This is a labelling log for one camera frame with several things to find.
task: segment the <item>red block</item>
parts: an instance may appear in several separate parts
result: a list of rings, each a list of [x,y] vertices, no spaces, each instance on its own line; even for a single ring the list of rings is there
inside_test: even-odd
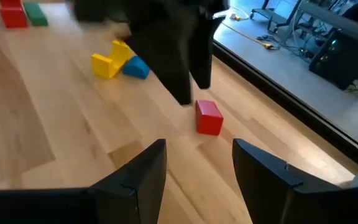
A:
[[[22,7],[21,0],[0,0],[1,7]]]
[[[196,122],[197,132],[217,136],[222,129],[223,116],[214,102],[197,100]]]
[[[24,28],[27,27],[27,18],[23,8],[7,7],[0,9],[2,20],[6,28]]]

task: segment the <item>blue block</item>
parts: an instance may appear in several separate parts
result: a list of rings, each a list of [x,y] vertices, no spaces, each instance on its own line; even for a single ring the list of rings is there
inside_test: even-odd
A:
[[[141,79],[146,79],[149,75],[150,68],[144,63],[139,56],[131,58],[124,66],[122,73],[125,75],[130,75],[132,77],[137,77]]]

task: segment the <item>yellow arch block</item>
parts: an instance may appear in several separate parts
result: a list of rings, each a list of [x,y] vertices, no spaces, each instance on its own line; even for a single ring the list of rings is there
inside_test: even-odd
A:
[[[120,65],[113,63],[111,58],[107,58],[100,54],[92,55],[92,69],[96,76],[103,78],[112,78],[120,69],[124,66],[124,63]]]
[[[114,40],[111,46],[109,58],[116,66],[123,66],[131,57],[131,49],[125,42]]]

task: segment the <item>floor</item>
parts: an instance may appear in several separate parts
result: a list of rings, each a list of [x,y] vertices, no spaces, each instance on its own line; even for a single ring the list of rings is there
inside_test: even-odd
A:
[[[150,74],[95,78],[90,55],[107,55],[108,27],[80,26],[62,3],[43,4],[48,27],[4,30],[0,20],[0,189],[89,186],[157,138],[168,142],[159,223],[251,223],[237,186],[231,142],[242,138],[334,184],[358,166],[216,58],[213,100],[220,136],[195,131]]]
[[[263,1],[232,1],[231,4],[244,12],[250,12],[253,8],[261,7]],[[288,14],[288,10],[292,10],[293,5],[293,0],[271,0],[268,7],[279,6],[280,14],[284,16]],[[231,11],[238,15],[243,14],[236,9]],[[226,19],[224,23],[252,37],[268,34],[267,19],[257,14],[253,20],[236,22]],[[276,38],[286,28],[280,28]],[[348,93],[336,88],[310,72],[308,63],[291,52],[285,49],[269,52],[225,25],[219,27],[214,38],[358,141],[358,93]],[[303,40],[297,38],[295,43],[293,38],[290,38],[287,44],[302,46]]]

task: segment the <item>wooden floor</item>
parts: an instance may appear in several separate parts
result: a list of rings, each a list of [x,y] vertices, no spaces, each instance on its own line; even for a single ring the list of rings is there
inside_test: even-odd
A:
[[[242,138],[332,183],[358,167],[214,58],[213,85],[195,99],[224,115],[219,137],[197,134],[154,75],[95,78],[108,28],[79,26],[64,4],[44,4],[50,25],[5,31],[0,21],[0,189],[88,186],[157,138],[168,142],[159,223],[251,223],[237,186],[231,142]]]

